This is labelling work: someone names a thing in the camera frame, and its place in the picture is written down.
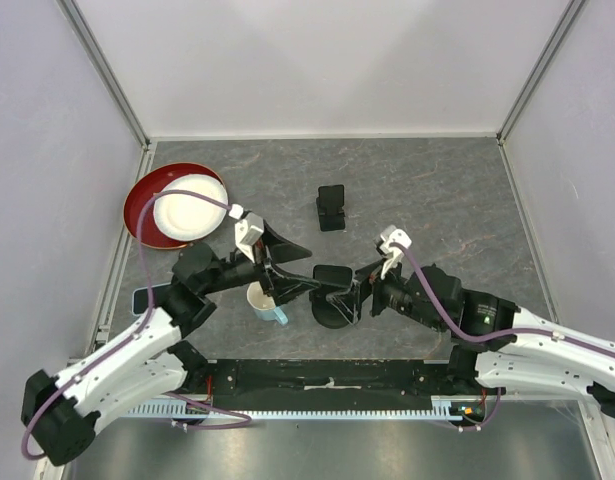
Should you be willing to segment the black round-base phone holder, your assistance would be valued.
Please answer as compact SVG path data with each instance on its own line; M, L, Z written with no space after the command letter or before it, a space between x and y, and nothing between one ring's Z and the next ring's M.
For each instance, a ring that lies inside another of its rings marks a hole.
M312 315L317 323L328 329L341 329L345 328L346 326L351 326L343 319L341 314L325 299L325 295L327 293L346 289L332 289L322 287L320 289L314 290L309 294Z

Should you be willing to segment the black phone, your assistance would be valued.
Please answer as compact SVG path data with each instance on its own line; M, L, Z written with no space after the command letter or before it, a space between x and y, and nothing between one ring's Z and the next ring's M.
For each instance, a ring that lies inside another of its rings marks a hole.
M313 278L322 286L334 289L346 289L352 283L353 270L339 265L315 265Z

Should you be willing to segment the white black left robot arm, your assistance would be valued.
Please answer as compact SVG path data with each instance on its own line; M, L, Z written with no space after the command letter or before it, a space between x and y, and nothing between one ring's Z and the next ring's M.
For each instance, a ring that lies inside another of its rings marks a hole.
M21 453L55 466L80 456L106 427L161 394L195 393L207 361L187 340L214 313L210 294L258 284L278 304L317 288L314 279L282 264L311 257L309 249L277 234L265 221L235 226L235 248L218 257L205 242L185 247L162 297L113 340L55 375L39 370L25 384Z

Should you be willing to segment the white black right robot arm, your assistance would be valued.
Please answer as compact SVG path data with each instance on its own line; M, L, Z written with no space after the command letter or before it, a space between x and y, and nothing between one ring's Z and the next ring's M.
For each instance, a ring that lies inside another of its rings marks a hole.
M595 403L615 419L615 341L564 327L512 301L463 288L436 265L410 277L375 262L359 270L321 265L315 306L328 309L323 325L341 328L360 320L365 303L373 316L391 309L421 325L447 332L454 345L445 381L454 392L474 387L572 395Z

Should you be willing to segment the black folding phone stand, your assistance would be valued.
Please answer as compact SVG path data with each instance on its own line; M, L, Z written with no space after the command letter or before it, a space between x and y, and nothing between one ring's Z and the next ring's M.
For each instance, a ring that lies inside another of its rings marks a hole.
M345 229L345 188L342 184L319 186L316 207L321 232Z

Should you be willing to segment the phone in light blue case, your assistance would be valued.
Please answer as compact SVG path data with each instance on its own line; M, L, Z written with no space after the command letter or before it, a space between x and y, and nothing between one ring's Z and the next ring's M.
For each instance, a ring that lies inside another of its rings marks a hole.
M169 285L167 283L155 285L152 287L154 305L157 306L164 298ZM148 309L149 298L148 288L141 287L136 289L132 294L131 313L133 316L139 317Z

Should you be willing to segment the light blue mug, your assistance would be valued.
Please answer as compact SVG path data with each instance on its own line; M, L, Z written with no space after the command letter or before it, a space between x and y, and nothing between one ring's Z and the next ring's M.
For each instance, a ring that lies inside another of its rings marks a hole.
M288 324L288 317L274 299L265 294L259 282L251 283L246 291L246 298L255 315L263 321L274 321L280 325Z

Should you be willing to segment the white round plate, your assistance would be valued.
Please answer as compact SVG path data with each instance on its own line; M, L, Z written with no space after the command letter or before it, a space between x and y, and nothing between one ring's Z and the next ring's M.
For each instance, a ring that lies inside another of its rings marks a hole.
M202 194L222 204L228 204L223 184L209 176L190 174L170 182L164 191L184 190ZM222 223L226 211L194 196L172 194L159 198L153 217L157 228L167 237L188 242L208 236Z

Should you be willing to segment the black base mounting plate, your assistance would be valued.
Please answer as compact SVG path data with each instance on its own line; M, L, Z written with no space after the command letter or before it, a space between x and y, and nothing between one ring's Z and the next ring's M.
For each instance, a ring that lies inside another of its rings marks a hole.
M258 391L307 392L344 387L356 391L404 391L416 397L485 395L496 389L476 380L476 355L456 347L447 362L416 359L218 359L204 360L190 392L241 396Z

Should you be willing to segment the red round tray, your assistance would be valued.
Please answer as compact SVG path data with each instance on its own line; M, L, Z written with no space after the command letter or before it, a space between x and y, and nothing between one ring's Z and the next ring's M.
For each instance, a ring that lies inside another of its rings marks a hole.
M145 206L154 195L164 191L170 182L190 174L209 175L219 180L225 187L222 179L208 167L196 163L174 163L147 174L128 194L124 205L125 226L132 236L136 236L138 232L142 233L143 245L156 249L178 249L196 241L181 242L164 235L154 221L155 203L150 207Z

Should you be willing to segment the aluminium frame post left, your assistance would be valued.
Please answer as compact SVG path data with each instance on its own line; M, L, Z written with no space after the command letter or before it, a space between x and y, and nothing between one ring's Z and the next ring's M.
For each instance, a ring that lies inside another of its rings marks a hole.
M151 145L151 140L142 126L128 97L120 85L107 60L93 30L88 24L80 6L74 0L57 0L57 5L76 34L104 87L117 107L135 140L143 150Z

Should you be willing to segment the aluminium frame post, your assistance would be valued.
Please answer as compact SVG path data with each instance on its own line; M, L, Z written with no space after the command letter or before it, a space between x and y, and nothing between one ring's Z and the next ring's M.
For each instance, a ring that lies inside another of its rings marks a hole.
M497 131L496 139L500 147L503 147L510 138L521 115L532 100L587 3L587 0L570 0L567 2L501 127Z
M93 30L88 24L80 6L74 0L57 0L57 5L76 34L104 87L117 107L135 140L143 150L151 145L151 140L142 126L128 97L120 85L107 60Z

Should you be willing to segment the aluminium frame post right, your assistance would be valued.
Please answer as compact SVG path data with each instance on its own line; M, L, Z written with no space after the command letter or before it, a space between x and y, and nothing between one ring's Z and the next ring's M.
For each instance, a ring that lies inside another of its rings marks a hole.
M510 138L521 115L532 100L587 3L587 0L570 0L567 2L501 127L497 131L496 139L500 147L503 147Z

